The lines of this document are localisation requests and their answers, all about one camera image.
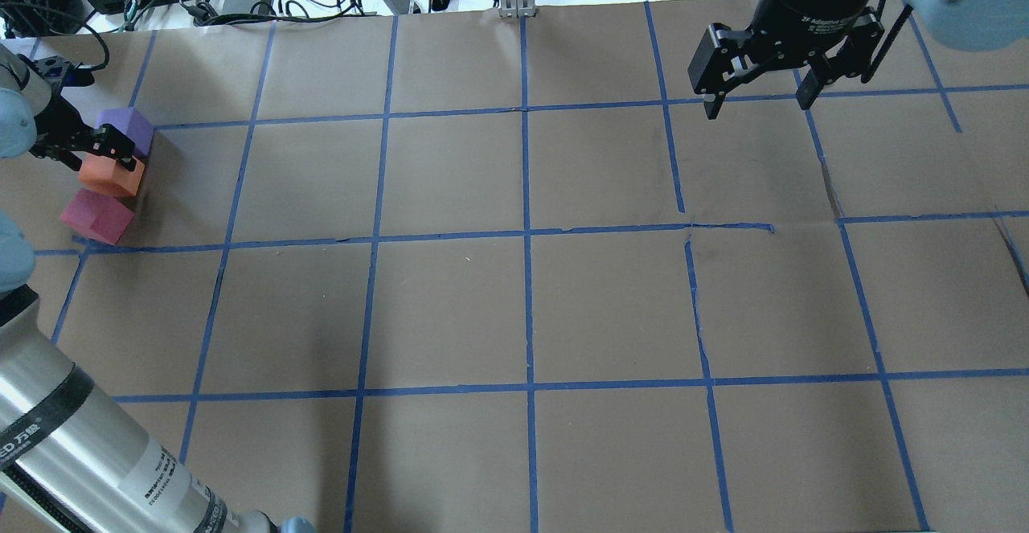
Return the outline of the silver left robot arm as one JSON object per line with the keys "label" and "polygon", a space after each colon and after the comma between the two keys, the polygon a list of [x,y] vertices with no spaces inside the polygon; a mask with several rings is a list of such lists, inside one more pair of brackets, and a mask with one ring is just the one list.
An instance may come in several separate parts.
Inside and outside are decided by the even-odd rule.
{"label": "silver left robot arm", "polygon": [[[92,127],[62,97],[92,85],[92,65],[2,50],[2,156],[29,153],[82,167],[113,164],[138,187],[146,147],[115,125]],[[38,325],[30,287],[35,251],[2,218],[2,492],[59,532],[312,532],[303,518],[274,523],[235,512],[216,492]]]}

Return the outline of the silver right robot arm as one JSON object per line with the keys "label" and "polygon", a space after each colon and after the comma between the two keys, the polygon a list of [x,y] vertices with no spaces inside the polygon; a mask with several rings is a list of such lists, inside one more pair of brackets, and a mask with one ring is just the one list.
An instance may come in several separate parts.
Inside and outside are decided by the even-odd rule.
{"label": "silver right robot arm", "polygon": [[809,109],[839,79],[871,81],[911,15],[959,51],[1003,49],[1028,32],[1027,0],[757,0],[743,30],[706,28],[687,69],[691,90],[713,120],[735,88],[805,68],[795,100]]}

